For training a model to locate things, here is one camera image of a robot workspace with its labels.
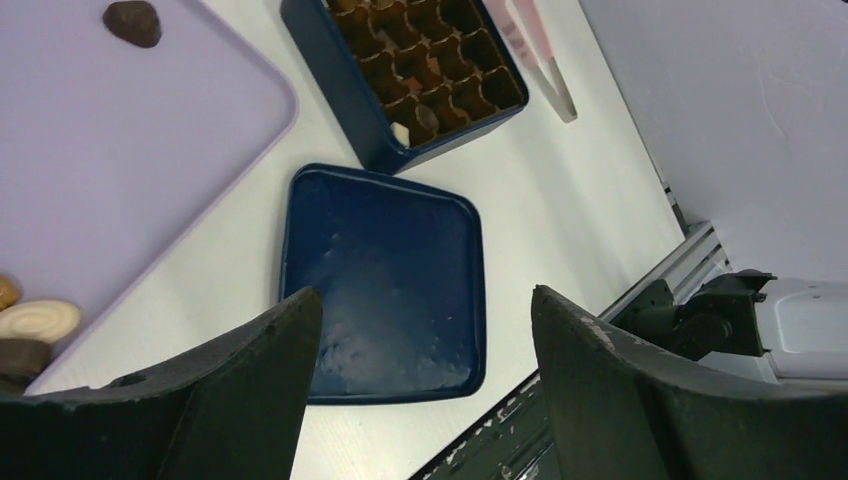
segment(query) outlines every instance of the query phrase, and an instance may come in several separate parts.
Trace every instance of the dark chocolate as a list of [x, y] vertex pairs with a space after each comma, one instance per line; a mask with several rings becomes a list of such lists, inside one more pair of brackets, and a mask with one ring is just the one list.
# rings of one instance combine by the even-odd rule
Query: dark chocolate
[[0, 394], [21, 396], [26, 392], [27, 383], [16, 378], [0, 375]]
[[7, 379], [33, 379], [49, 363], [49, 343], [24, 338], [0, 338], [0, 376]]
[[141, 48], [152, 48], [162, 38], [162, 25], [153, 5], [145, 1], [115, 2], [103, 13], [103, 24], [116, 37]]

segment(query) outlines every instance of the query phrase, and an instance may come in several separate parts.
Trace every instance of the blue tin lid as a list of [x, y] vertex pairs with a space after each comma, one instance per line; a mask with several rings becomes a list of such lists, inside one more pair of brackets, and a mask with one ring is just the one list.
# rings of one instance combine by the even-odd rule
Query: blue tin lid
[[280, 298], [307, 285], [324, 308], [310, 403], [454, 398], [483, 383], [483, 241], [465, 198], [303, 167], [289, 192]]

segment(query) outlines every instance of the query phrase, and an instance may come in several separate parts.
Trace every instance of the blue tin box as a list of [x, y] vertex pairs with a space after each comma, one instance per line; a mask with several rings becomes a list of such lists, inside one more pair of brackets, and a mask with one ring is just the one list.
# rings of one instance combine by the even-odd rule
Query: blue tin box
[[473, 394], [486, 367], [480, 216], [467, 199], [311, 164], [289, 189], [280, 299], [321, 293], [311, 404]]
[[527, 105], [480, 0], [284, 0], [280, 10], [368, 170], [408, 169]]

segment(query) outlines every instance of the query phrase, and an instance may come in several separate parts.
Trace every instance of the white wall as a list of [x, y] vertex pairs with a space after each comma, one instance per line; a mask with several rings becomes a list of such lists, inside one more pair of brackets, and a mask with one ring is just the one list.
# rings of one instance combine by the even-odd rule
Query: white wall
[[581, 3], [654, 160], [734, 267], [848, 280], [848, 4]]

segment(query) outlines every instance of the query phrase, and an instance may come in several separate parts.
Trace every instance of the chocolate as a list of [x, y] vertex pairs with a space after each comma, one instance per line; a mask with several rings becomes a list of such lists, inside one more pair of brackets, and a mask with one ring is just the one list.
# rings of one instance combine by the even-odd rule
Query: chocolate
[[390, 122], [403, 125], [409, 130], [409, 145], [416, 146], [426, 143], [436, 136], [436, 132], [427, 130], [418, 119], [418, 101], [411, 96], [386, 105], [383, 111]]
[[26, 387], [26, 382], [0, 375], [0, 394], [21, 396], [26, 392]]
[[159, 15], [153, 5], [145, 1], [109, 5], [103, 13], [103, 24], [116, 37], [141, 48], [153, 48], [162, 38]]
[[0, 275], [0, 310], [5, 310], [21, 299], [21, 291], [7, 277]]
[[13, 383], [29, 383], [49, 363], [49, 343], [24, 338], [0, 339], [0, 375]]
[[397, 122], [391, 124], [390, 128], [398, 142], [404, 147], [409, 148], [409, 129]]
[[56, 343], [80, 323], [80, 309], [61, 300], [24, 302], [0, 312], [0, 338], [26, 338]]

